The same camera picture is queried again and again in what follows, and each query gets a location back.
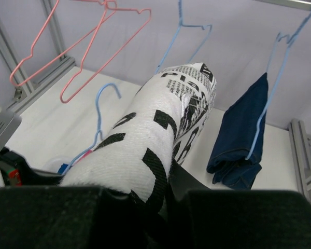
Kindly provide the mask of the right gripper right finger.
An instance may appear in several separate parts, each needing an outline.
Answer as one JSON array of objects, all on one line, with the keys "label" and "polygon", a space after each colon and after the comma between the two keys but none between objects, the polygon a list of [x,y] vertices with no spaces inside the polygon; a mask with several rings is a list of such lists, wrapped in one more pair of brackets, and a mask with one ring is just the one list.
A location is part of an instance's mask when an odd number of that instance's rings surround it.
[{"label": "right gripper right finger", "polygon": [[168,248],[311,248],[311,205],[287,190],[211,190],[172,161]]}]

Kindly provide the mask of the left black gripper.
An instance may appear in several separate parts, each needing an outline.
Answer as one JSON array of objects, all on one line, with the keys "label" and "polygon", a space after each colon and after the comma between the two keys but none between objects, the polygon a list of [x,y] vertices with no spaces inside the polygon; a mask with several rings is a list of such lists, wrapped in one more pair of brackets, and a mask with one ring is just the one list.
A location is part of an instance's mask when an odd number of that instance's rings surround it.
[{"label": "left black gripper", "polygon": [[0,152],[0,187],[58,185],[62,176],[32,169],[20,154],[3,148]]}]

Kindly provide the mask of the navy blue trousers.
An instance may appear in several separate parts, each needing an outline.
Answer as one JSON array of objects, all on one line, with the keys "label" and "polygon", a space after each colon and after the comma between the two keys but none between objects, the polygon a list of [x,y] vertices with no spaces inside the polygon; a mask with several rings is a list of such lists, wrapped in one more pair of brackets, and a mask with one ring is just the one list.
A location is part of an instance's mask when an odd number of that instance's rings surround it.
[{"label": "navy blue trousers", "polygon": [[267,94],[267,74],[263,74],[224,113],[206,168],[213,175],[213,184],[234,190],[252,188],[262,169],[265,117],[260,115]]}]

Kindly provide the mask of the blue white patterned trousers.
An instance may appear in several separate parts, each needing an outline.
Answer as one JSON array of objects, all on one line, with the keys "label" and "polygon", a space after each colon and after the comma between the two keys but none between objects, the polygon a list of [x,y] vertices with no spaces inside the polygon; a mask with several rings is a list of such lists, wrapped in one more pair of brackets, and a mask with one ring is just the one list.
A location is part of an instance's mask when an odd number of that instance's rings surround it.
[{"label": "blue white patterned trousers", "polygon": [[63,163],[58,169],[58,174],[65,175],[68,170],[69,170],[69,164]]}]

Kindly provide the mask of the pink hanger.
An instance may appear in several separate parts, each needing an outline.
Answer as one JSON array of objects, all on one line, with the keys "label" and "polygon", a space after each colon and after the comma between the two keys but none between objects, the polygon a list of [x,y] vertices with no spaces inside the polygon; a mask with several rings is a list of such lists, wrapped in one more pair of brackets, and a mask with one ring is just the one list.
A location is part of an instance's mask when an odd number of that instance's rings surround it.
[{"label": "pink hanger", "polygon": [[[111,9],[117,15],[108,19],[99,31],[90,34],[68,52],[68,55],[76,59],[77,65],[60,92],[59,99],[64,104],[72,100],[110,61],[116,62],[115,55],[123,55],[123,50],[128,49],[127,45],[135,44],[140,36],[137,32],[151,21],[152,9],[142,3],[133,3],[130,7],[130,1],[110,2],[116,2],[116,6]],[[68,13],[75,12],[78,8],[79,6],[71,7],[67,13],[60,11],[62,15],[59,21],[67,41],[78,39],[85,34],[85,30],[92,29],[91,23],[83,22],[76,31],[72,30],[68,24],[71,21]]]},{"label": "pink hanger", "polygon": [[[79,42],[83,41],[96,30],[100,30],[100,26],[116,16],[117,12],[111,7],[116,6],[116,2],[110,1],[7,1],[3,3],[6,10],[6,19],[12,21],[9,26],[12,27],[14,33],[17,34],[18,49],[22,49],[24,54],[14,66],[9,80],[16,86],[20,87],[28,80],[36,77],[52,63],[56,62],[59,57],[63,57],[73,49]],[[58,17],[62,14],[60,11],[67,11],[71,7],[77,7],[75,12],[68,13],[71,21],[68,23],[73,31],[76,31],[83,22],[91,23],[92,29],[85,30],[85,34],[78,39],[67,41],[64,39],[63,26],[61,26]],[[41,66],[40,63],[34,63],[33,71],[29,76],[21,81],[15,81],[13,78],[18,70],[33,57],[41,52],[43,59],[52,59],[46,65]]]}]

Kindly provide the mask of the white plastic basket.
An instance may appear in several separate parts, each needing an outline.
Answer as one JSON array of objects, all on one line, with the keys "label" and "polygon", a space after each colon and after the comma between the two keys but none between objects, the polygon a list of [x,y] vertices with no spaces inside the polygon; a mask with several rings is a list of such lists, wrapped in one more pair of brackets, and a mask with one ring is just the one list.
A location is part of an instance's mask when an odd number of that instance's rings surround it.
[{"label": "white plastic basket", "polygon": [[43,169],[52,173],[58,173],[58,169],[63,163],[70,164],[71,158],[67,156],[57,156],[48,160]]}]

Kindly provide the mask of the white black print trousers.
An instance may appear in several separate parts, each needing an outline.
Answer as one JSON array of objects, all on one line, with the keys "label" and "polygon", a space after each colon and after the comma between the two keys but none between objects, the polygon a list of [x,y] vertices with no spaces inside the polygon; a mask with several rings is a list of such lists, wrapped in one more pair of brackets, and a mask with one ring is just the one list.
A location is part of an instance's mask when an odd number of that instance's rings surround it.
[{"label": "white black print trousers", "polygon": [[134,195],[159,212],[173,161],[183,163],[216,96],[205,63],[165,68],[133,97],[106,138],[64,175],[61,185],[98,185]]}]

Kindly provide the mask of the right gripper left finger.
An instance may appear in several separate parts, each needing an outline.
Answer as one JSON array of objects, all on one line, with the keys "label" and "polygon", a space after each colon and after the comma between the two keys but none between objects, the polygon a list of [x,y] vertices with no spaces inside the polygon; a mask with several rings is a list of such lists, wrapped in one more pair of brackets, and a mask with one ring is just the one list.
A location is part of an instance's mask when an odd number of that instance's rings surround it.
[{"label": "right gripper left finger", "polygon": [[147,248],[132,198],[101,187],[0,188],[0,248]]}]

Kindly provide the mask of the pink trousers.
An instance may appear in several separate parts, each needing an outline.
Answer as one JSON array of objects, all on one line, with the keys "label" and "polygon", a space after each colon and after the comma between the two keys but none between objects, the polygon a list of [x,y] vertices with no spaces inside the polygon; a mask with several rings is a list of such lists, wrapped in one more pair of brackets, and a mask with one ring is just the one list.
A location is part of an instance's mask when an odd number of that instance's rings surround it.
[{"label": "pink trousers", "polygon": [[83,158],[85,158],[86,156],[88,156],[90,153],[92,153],[93,150],[88,150],[87,152],[85,152],[80,158],[78,158],[77,162],[82,160]]}]

